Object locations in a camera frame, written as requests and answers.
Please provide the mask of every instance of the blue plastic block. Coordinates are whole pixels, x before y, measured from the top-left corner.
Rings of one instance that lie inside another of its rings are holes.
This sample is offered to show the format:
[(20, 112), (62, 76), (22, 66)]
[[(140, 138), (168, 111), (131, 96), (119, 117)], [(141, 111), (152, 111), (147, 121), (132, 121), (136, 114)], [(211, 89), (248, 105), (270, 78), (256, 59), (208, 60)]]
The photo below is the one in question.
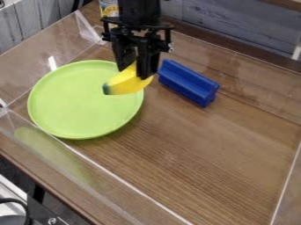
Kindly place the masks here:
[(219, 84), (172, 60), (164, 60), (157, 71), (159, 82), (207, 107), (215, 99)]

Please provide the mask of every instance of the green plate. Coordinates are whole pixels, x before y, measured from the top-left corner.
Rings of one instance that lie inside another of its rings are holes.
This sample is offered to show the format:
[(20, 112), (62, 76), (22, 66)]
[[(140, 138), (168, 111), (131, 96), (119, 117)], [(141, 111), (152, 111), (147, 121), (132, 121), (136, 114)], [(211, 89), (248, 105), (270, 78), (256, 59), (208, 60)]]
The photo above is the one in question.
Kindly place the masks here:
[(105, 61), (76, 62), (50, 72), (28, 98), (36, 126), (65, 139), (91, 139), (119, 129), (140, 109), (143, 91), (105, 96), (101, 85), (117, 73), (116, 64)]

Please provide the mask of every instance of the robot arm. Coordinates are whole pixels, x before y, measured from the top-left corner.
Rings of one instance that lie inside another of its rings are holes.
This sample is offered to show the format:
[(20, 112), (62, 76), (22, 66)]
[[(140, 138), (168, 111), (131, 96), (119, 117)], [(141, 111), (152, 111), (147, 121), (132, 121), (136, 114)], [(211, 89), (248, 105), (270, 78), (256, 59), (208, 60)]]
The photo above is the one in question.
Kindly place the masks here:
[(172, 26), (160, 23), (160, 0), (119, 0), (119, 13), (117, 18), (101, 19), (103, 39), (112, 44), (119, 71), (136, 61), (136, 76), (144, 80), (156, 73), (160, 52), (172, 50)]

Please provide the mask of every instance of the blue block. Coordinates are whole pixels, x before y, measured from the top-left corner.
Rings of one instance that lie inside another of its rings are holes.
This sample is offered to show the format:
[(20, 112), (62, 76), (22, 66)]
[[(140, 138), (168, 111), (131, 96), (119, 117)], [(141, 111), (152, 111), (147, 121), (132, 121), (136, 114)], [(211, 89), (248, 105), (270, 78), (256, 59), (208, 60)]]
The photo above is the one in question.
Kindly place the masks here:
[(163, 61), (157, 73), (160, 83), (167, 85), (195, 103), (207, 107), (216, 96), (215, 94), (219, 88), (216, 82), (172, 60)]

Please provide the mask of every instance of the plate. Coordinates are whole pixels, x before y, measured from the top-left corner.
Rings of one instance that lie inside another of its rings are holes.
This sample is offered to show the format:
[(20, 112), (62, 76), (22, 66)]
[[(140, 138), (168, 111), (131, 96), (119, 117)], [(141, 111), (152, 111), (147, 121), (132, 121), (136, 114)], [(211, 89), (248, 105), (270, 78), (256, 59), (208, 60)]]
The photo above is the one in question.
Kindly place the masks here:
[(29, 117), (46, 133), (65, 139), (91, 139), (117, 130), (140, 109), (143, 91), (105, 96), (101, 85), (119, 73), (107, 61), (70, 63), (33, 87)]

